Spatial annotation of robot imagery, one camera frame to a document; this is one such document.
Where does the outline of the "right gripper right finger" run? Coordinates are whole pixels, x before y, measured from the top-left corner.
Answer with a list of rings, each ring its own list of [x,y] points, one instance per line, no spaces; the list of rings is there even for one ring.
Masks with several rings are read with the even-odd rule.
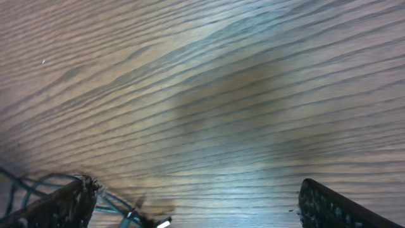
[[[403,228],[313,179],[303,180],[298,209],[303,228]]]

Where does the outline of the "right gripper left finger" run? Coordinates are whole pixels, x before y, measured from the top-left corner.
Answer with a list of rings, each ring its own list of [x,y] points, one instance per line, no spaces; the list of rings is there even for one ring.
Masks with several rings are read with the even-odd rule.
[[[1,228],[86,228],[100,185],[83,176],[1,219]]]

